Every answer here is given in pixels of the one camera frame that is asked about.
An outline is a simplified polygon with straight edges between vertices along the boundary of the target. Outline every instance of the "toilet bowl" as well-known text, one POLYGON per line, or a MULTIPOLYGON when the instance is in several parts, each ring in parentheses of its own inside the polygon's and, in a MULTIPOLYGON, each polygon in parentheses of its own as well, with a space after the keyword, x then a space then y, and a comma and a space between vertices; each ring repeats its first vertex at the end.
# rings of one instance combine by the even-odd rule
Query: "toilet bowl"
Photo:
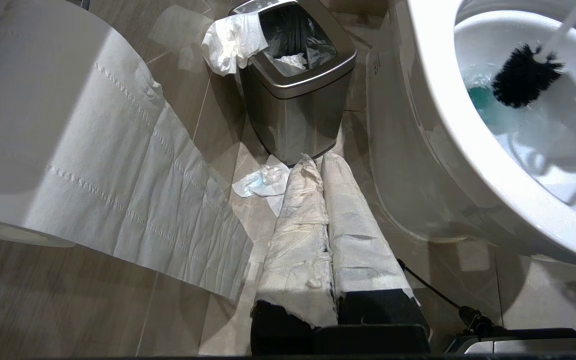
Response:
POLYGON ((567 74, 512 130, 485 123, 465 84, 494 76, 520 43, 545 41, 573 5, 389 0, 368 55, 366 111, 391 222, 419 240, 472 237, 576 265, 576 30, 558 48, 567 74))

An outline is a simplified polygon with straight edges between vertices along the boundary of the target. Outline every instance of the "crumpled tissue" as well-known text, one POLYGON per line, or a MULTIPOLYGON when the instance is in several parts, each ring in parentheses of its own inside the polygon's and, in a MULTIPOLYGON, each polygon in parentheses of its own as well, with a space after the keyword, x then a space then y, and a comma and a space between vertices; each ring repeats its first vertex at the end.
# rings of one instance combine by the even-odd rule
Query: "crumpled tissue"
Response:
POLYGON ((241 198, 259 196, 265 198, 268 206, 274 212, 274 216, 279 216, 284 202, 284 193, 288 183, 290 169, 286 164, 279 161, 274 155, 270 155, 265 165, 261 169, 247 174, 232 185, 232 189, 241 198))
POLYGON ((268 47, 257 12, 234 14, 210 25, 201 43, 201 53, 218 75, 237 73, 249 58, 268 47))
POLYGON ((295 55, 286 55, 278 58, 272 58, 269 54, 265 54, 274 67, 279 70, 279 73, 283 76, 294 76, 307 71, 306 64, 308 61, 304 57, 304 53, 300 52, 295 55))
POLYGON ((313 159, 297 162, 268 242, 256 301, 281 306, 311 327, 337 325, 322 177, 313 159))

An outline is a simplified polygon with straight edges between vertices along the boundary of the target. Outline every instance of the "black toilet brush bristles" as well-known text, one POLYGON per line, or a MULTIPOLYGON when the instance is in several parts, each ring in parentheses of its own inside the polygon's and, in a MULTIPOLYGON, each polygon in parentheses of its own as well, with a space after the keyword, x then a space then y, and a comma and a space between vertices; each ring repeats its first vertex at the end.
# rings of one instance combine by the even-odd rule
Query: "black toilet brush bristles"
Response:
POLYGON ((562 63, 555 62, 556 55, 551 52, 544 58, 528 45, 515 48, 503 68, 494 77, 492 89, 494 98, 507 107, 523 108, 539 98, 555 80, 562 76, 562 63))
POLYGON ((539 98, 553 82, 562 76, 562 63, 556 62, 552 50, 576 24, 576 4, 564 22, 543 46, 533 50, 528 45, 515 48, 503 68, 494 77, 494 98, 507 107, 523 108, 539 98))

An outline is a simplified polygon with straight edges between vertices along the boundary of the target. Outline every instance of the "trash can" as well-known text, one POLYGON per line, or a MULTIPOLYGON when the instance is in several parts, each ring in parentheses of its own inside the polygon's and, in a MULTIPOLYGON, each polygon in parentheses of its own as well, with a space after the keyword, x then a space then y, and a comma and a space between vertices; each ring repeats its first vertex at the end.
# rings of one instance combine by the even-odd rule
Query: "trash can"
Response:
POLYGON ((265 148, 288 166, 332 148, 357 50, 319 0, 250 0, 268 48, 241 69, 246 110, 265 148))

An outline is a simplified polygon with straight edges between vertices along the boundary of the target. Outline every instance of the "toilet rim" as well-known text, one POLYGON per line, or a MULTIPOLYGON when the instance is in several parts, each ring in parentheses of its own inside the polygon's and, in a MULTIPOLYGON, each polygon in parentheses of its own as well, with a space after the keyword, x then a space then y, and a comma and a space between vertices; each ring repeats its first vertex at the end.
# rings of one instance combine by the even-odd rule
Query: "toilet rim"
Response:
POLYGON ((473 171, 501 201, 558 246, 576 254, 576 211, 512 160, 473 106, 462 106, 471 103, 466 87, 455 89, 455 84, 463 83, 454 33, 463 1, 436 1, 429 8, 424 0, 407 0, 425 78, 441 79, 428 87, 442 124, 473 171))

